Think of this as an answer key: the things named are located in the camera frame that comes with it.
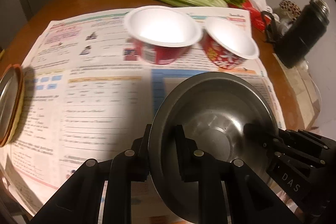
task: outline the round wooden table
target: round wooden table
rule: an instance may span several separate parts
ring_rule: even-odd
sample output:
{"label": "round wooden table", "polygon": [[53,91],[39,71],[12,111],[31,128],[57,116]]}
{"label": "round wooden table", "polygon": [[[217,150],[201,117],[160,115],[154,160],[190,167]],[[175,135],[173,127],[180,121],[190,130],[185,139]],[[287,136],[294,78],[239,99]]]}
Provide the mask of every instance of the round wooden table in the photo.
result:
{"label": "round wooden table", "polygon": [[[8,64],[21,64],[38,36],[52,20],[62,20],[102,10],[137,8],[145,5],[165,5],[156,0],[53,0],[45,5],[16,35],[0,62],[2,74]],[[286,127],[292,130],[304,129],[296,97],[280,65],[273,56],[273,47],[264,42],[264,34],[252,28],[252,36],[260,49],[268,77],[273,83],[280,102]]]}

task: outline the metal bowl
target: metal bowl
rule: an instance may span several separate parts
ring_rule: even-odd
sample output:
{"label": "metal bowl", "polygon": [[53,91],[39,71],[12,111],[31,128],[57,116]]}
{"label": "metal bowl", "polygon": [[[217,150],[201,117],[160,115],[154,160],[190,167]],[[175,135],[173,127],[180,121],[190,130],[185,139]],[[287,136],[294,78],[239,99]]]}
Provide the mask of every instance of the metal bowl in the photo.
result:
{"label": "metal bowl", "polygon": [[266,150],[251,140],[252,124],[271,135],[278,127],[262,95],[249,83],[223,72],[195,75],[178,85],[160,106],[148,144],[155,188],[170,210],[193,223],[198,219],[198,183],[181,181],[171,129],[182,124],[187,138],[219,160],[242,159],[269,181]]}

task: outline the red floral cup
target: red floral cup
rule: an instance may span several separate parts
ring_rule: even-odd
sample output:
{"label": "red floral cup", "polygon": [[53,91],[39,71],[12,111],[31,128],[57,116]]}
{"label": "red floral cup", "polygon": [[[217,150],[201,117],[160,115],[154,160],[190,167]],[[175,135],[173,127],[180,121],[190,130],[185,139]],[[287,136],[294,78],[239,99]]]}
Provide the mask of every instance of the red floral cup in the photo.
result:
{"label": "red floral cup", "polygon": [[256,42],[238,26],[219,17],[205,20],[207,33],[202,42],[208,58],[223,69],[233,69],[247,59],[259,57]]}
{"label": "red floral cup", "polygon": [[170,64],[189,49],[189,47],[155,46],[135,38],[132,42],[136,48],[136,53],[142,59],[156,65]]}

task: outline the black thermos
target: black thermos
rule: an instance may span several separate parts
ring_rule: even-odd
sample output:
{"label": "black thermos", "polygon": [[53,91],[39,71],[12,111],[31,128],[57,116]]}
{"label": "black thermos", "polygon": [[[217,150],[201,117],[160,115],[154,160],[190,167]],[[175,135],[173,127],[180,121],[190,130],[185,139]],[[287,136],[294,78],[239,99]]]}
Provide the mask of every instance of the black thermos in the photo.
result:
{"label": "black thermos", "polygon": [[310,0],[292,27],[274,45],[281,62],[292,68],[326,32],[329,8],[323,0]]}

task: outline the paper cup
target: paper cup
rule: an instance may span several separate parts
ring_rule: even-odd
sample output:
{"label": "paper cup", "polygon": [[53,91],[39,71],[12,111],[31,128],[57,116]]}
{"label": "paper cup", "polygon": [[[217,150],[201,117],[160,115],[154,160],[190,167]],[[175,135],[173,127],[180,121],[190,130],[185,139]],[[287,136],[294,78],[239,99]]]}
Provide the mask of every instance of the paper cup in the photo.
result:
{"label": "paper cup", "polygon": [[157,65],[173,62],[202,38],[200,25],[190,16],[163,6],[134,9],[124,24],[137,54]]}
{"label": "paper cup", "polygon": [[238,26],[219,17],[207,17],[202,43],[208,58],[223,69],[233,69],[247,59],[259,57],[256,42]]}

